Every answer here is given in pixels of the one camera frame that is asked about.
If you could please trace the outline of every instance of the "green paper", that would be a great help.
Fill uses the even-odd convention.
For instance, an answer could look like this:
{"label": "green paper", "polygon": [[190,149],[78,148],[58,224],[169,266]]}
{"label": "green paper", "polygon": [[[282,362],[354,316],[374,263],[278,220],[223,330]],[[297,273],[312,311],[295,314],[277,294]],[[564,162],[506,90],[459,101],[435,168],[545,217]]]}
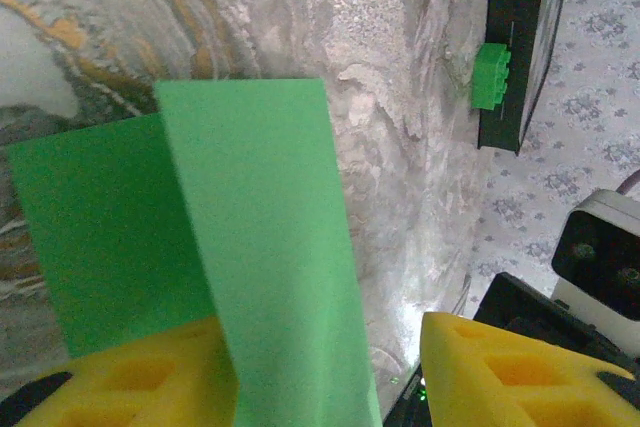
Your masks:
{"label": "green paper", "polygon": [[322,81],[155,93],[240,381],[235,425],[381,425]]}
{"label": "green paper", "polygon": [[71,356],[214,312],[158,114],[9,154]]}

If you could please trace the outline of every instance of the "floral wallpaper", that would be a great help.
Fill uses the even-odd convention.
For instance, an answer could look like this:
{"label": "floral wallpaper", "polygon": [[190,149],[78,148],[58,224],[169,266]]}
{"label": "floral wallpaper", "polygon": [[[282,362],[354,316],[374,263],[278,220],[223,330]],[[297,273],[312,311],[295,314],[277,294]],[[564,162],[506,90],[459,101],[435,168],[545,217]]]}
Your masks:
{"label": "floral wallpaper", "polygon": [[466,315],[501,271],[551,294],[550,261],[569,211],[640,168],[639,107],[640,0],[565,0],[520,156],[494,153]]}

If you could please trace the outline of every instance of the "marble wall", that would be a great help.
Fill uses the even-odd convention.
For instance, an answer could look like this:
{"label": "marble wall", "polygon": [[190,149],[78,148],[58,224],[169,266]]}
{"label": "marble wall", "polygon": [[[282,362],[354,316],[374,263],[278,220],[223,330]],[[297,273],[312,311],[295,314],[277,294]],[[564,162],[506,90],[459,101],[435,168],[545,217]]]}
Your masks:
{"label": "marble wall", "polygon": [[[490,162],[475,149],[477,118],[469,110],[486,0],[0,6],[0,68],[7,73],[0,79],[1,145],[154,112],[151,83],[158,78],[325,79],[371,352],[388,407],[389,379],[417,358],[421,313],[453,308],[462,291]],[[0,315],[35,302],[34,318],[43,320],[33,322],[53,325],[4,154],[0,169]],[[53,326],[38,341],[44,360],[38,349],[10,355],[33,343],[37,329],[27,320],[2,325],[0,387],[24,380],[35,362],[64,357]]]}

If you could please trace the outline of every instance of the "marble pattern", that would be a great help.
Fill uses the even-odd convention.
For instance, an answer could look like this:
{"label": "marble pattern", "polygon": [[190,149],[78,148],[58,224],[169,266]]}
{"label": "marble pattern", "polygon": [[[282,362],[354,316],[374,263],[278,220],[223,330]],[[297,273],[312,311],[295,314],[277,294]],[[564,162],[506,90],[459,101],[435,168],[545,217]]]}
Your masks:
{"label": "marble pattern", "polygon": [[[640,0],[565,0],[521,154],[494,154],[466,315],[501,271],[550,295],[550,261],[569,211],[640,168],[639,52]],[[640,200],[638,189],[630,195]]]}
{"label": "marble pattern", "polygon": [[[154,112],[150,85],[158,78],[325,80],[371,354],[388,408],[397,390],[389,380],[417,359],[422,312],[459,306],[465,285],[491,161],[489,151],[475,149],[477,117],[469,112],[486,0],[0,5],[11,18],[0,17],[2,42],[18,35],[7,22],[22,22],[24,42],[45,46],[46,68],[57,72],[44,82],[36,47],[1,61],[3,70],[23,72],[0,83],[15,94],[0,111],[2,145]],[[25,59],[40,67],[25,67]],[[19,82],[25,75],[28,84]],[[38,89],[49,97],[32,95]],[[69,92],[74,102],[65,104]],[[6,159],[2,167],[0,260],[11,260],[0,263],[0,303],[46,297]],[[25,342],[13,332],[2,349]],[[31,360],[42,359],[34,353]],[[14,371],[11,359],[3,362],[6,384]]]}

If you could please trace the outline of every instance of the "yellow sponge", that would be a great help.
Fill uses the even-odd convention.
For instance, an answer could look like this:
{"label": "yellow sponge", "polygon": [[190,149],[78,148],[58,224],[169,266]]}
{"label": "yellow sponge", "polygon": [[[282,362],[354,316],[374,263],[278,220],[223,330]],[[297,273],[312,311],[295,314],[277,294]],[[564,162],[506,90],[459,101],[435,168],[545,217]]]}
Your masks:
{"label": "yellow sponge", "polygon": [[217,318],[56,369],[73,377],[19,427],[231,426],[238,383]]}
{"label": "yellow sponge", "polygon": [[633,378],[617,366],[451,314],[425,314],[421,336],[435,427],[640,426],[596,377]]}

